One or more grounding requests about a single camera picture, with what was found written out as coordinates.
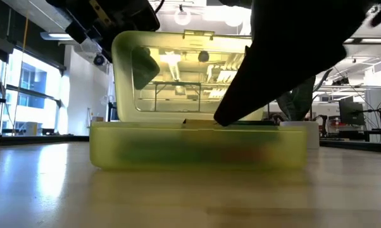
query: computer monitor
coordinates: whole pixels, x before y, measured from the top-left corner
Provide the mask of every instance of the computer monitor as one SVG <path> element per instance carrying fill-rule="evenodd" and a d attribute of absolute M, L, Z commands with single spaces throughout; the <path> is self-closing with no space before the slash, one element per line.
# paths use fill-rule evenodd
<path fill-rule="evenodd" d="M 341 101 L 350 101 L 350 102 L 354 102 L 354 96 L 350 96 L 349 98 L 341 99 Z"/>
<path fill-rule="evenodd" d="M 351 101 L 339 101 L 340 118 L 344 124 L 364 125 L 365 118 L 362 113 L 362 104 Z"/>

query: translucent lid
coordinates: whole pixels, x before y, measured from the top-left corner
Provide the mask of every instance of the translucent lid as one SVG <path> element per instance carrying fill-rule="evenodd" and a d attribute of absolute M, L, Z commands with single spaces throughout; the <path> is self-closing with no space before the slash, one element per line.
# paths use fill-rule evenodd
<path fill-rule="evenodd" d="M 193 30 L 118 35 L 112 56 L 120 120 L 213 119 L 250 45 L 250 37 Z"/>

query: table surface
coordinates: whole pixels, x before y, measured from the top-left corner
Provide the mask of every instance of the table surface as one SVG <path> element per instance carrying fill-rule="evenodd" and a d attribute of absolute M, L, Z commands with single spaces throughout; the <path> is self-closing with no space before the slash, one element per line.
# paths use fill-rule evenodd
<path fill-rule="evenodd" d="M 381 227 L 381 154 L 321 148 L 303 172 L 105 172 L 89 143 L 0 150 L 0 228 Z"/>

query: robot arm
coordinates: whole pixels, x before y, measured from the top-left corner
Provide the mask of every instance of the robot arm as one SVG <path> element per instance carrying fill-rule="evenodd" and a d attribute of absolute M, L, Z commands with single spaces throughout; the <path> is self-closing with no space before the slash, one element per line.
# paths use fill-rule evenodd
<path fill-rule="evenodd" d="M 159 21 L 147 0 L 46 0 L 71 21 L 66 28 L 78 43 L 92 39 L 111 59 L 111 44 L 127 30 L 156 31 Z"/>
<path fill-rule="evenodd" d="M 253 0 L 253 43 L 215 120 L 227 126 L 343 60 L 343 43 L 362 26 L 373 3 L 381 0 Z M 381 12 L 372 25 L 379 23 Z M 294 57 L 278 61 L 282 53 Z"/>

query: yellow-green plastic container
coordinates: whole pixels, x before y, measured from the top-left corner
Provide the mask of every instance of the yellow-green plastic container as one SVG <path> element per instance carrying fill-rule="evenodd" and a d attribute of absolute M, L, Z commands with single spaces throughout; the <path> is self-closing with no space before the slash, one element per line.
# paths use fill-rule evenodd
<path fill-rule="evenodd" d="M 118 35 L 112 56 L 122 122 L 92 123 L 91 162 L 118 170 L 303 168 L 302 128 L 182 124 L 213 120 L 211 105 L 220 102 L 216 94 L 230 85 L 250 44 L 249 37 L 204 31 Z M 185 101 L 197 110 L 176 110 Z M 261 120 L 262 114 L 258 110 L 245 120 Z"/>
<path fill-rule="evenodd" d="M 299 127 L 201 127 L 94 122 L 91 162 L 119 170 L 297 169 L 306 164 Z"/>

